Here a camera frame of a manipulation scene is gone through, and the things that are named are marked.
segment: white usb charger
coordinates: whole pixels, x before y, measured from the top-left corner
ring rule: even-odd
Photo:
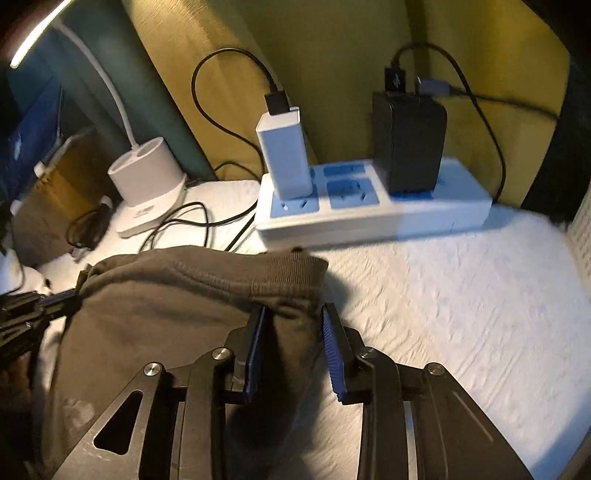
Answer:
[[[276,115],[264,113],[256,126],[256,134],[277,197],[290,200],[311,195],[313,186],[300,109],[291,107],[288,112]]]

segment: white bedsheet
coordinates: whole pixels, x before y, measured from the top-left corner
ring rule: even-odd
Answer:
[[[219,220],[257,194],[252,181],[216,182],[186,201],[205,202]],[[225,247],[244,222],[216,229],[213,247]],[[143,238],[109,231],[86,261],[136,252]],[[202,241],[202,230],[175,225],[158,247]],[[238,251],[262,245],[250,235]],[[402,364],[445,365],[536,480],[558,476],[591,424],[591,304],[561,232],[495,207],[482,232],[312,253],[330,264],[326,300],[367,345]],[[72,287],[79,270],[67,257],[40,269],[55,291]],[[275,478],[353,480],[360,436],[361,407],[337,403],[320,359]]]

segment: desk lamp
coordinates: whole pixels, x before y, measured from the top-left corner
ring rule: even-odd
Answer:
[[[46,1],[20,19],[9,33],[7,53],[16,69],[43,32],[52,26],[67,37],[88,59],[105,83],[123,120],[131,150],[110,166],[108,173],[119,190],[124,206],[113,218],[119,236],[127,238],[156,227],[172,209],[180,205],[186,174],[178,166],[162,137],[142,145],[135,140],[129,117],[115,85],[88,46],[59,15],[74,0]]]

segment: power strip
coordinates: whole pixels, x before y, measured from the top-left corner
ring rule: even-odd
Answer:
[[[255,227],[268,250],[336,245],[479,229],[491,197],[454,158],[444,157],[432,192],[390,196],[371,160],[310,169],[311,196],[280,200],[261,182]]]

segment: black charger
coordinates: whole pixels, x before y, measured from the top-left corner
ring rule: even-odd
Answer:
[[[390,195],[430,191],[437,184],[445,134],[445,107],[406,92],[405,72],[384,70],[385,91],[374,92],[374,167]]]

